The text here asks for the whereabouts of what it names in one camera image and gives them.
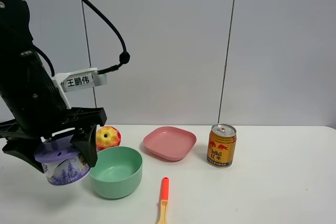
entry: green bowl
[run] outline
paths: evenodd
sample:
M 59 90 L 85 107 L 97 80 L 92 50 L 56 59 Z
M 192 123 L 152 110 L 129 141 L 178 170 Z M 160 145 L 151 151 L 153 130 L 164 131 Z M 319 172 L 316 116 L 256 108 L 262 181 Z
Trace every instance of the green bowl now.
M 98 153 L 90 171 L 91 183 L 104 198 L 119 199 L 134 192 L 142 178 L 142 157 L 136 150 L 118 146 Z

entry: red logo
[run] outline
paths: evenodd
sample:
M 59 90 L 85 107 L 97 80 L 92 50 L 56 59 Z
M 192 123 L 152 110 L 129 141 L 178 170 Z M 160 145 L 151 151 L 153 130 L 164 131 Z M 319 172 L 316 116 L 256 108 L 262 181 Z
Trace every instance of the red logo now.
M 221 149 L 221 150 L 229 150 L 226 146 L 224 146 L 223 144 L 221 144 L 218 149 Z
M 214 141 L 210 141 L 210 142 L 209 142 L 209 145 L 211 145 L 212 147 L 216 147 L 216 144 L 215 144 Z

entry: red apple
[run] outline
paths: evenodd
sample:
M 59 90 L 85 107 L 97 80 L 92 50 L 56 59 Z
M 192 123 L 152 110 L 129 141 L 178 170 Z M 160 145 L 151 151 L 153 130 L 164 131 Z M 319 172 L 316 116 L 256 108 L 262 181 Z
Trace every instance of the red apple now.
M 120 142 L 120 132 L 111 126 L 104 126 L 96 133 L 96 147 L 100 151 L 109 147 L 119 146 Z

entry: wall seam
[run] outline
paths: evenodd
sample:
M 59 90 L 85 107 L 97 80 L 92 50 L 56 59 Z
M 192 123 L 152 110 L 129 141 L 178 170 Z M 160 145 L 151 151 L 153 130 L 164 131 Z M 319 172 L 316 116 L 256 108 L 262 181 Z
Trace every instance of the wall seam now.
M 88 30 L 87 30 L 87 25 L 86 25 L 86 18 L 85 18 L 85 11 L 84 11 L 84 3 L 83 3 L 83 1 L 81 1 L 81 6 L 82 6 L 83 21 L 84 21 L 84 31 L 85 31 L 86 46 L 87 46 L 87 50 L 88 50 L 89 64 L 90 64 L 90 68 L 91 68 L 92 64 L 91 64 L 91 54 L 90 54 L 90 46 L 89 46 L 89 37 L 88 37 Z M 94 88 L 92 88 L 92 90 L 93 90 L 94 105 L 95 105 L 95 107 L 97 107 L 96 91 L 95 91 Z
M 219 123 L 219 121 L 221 119 L 221 117 L 220 117 L 220 111 L 222 110 L 222 103 L 223 103 L 224 83 L 225 83 L 226 67 L 227 67 L 227 57 L 228 57 L 228 53 L 229 53 L 229 46 L 230 46 L 230 39 L 231 39 L 231 28 L 232 28 L 232 20 L 233 20 L 234 9 L 235 9 L 235 0 L 232 0 L 232 10 L 231 10 L 231 18 L 230 18 L 230 27 L 229 27 L 229 35 L 228 35 L 228 38 L 227 38 L 225 66 L 224 66 L 224 73 L 223 73 L 222 93 L 220 95 L 219 112 L 218 112 L 218 120 L 217 120 L 218 123 Z

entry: yellow brush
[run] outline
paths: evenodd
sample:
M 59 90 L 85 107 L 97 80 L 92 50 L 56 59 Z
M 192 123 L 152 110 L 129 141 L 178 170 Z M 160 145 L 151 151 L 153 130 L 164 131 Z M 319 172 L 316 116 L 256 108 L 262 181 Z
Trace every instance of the yellow brush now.
M 169 194 L 169 179 L 166 177 L 163 178 L 162 180 L 160 219 L 157 224 L 167 224 L 166 213 L 168 205 L 168 194 Z

